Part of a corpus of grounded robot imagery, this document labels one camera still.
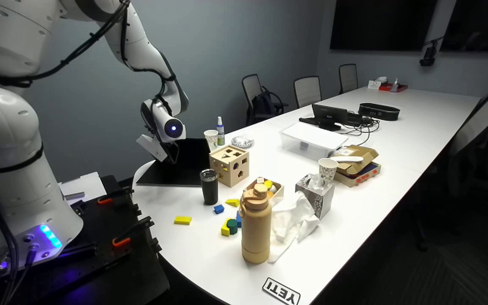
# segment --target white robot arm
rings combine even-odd
[[[58,67],[36,75],[60,17],[96,21],[120,62],[132,71],[160,76],[161,91],[141,104],[143,119],[154,134],[149,139],[162,150],[150,151],[155,157],[162,161],[170,156],[174,141],[186,136],[174,116],[187,109],[188,98],[166,58],[148,41],[129,0],[0,0],[0,259],[15,258],[9,262],[11,280],[27,260],[39,264],[56,257],[83,227],[43,152],[37,115],[21,97],[32,81],[54,74],[89,47],[83,44]],[[30,258],[32,249],[37,255]]]

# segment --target black speaker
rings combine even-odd
[[[400,109],[385,105],[362,103],[359,106],[359,114],[382,120],[398,120]]]

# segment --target blue led light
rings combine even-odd
[[[47,225],[40,225],[39,228],[54,247],[59,248],[62,246],[61,241],[56,237],[56,234],[54,234]]]

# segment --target yellow block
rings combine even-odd
[[[187,216],[177,216],[175,218],[175,224],[177,225],[188,225],[191,222],[191,217]]]
[[[225,203],[234,207],[238,207],[240,206],[240,199],[227,199]]]
[[[231,220],[231,218],[227,218],[227,220],[225,220],[225,222],[223,223],[223,226],[221,227],[221,234],[223,236],[229,236],[230,233],[229,233],[229,228],[227,227],[227,222]]]

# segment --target white table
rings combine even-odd
[[[399,108],[401,114],[398,121],[382,121],[366,143],[380,154],[375,162],[382,165],[381,173],[353,188],[338,183],[331,210],[318,228],[301,243],[293,243],[275,264],[245,262],[240,231],[230,237],[220,234],[237,208],[223,203],[225,211],[215,215],[212,206],[203,205],[200,188],[137,186],[151,162],[134,176],[133,201],[155,222],[151,231],[163,247],[163,257],[207,293],[229,304],[279,304],[261,290],[270,277],[300,293],[299,305],[307,305],[414,185],[478,100],[412,89],[390,93],[362,88],[320,102],[356,112],[360,103],[378,103]],[[255,144],[249,149],[250,176],[231,189],[219,184],[219,203],[239,198],[258,176],[282,183],[291,192],[300,178],[317,172],[316,161],[283,150],[279,137],[279,131],[298,118],[312,115],[307,106],[226,135],[230,141],[246,133]],[[350,137],[346,145],[364,139],[366,135]],[[191,216],[191,225],[173,224],[175,216]]]

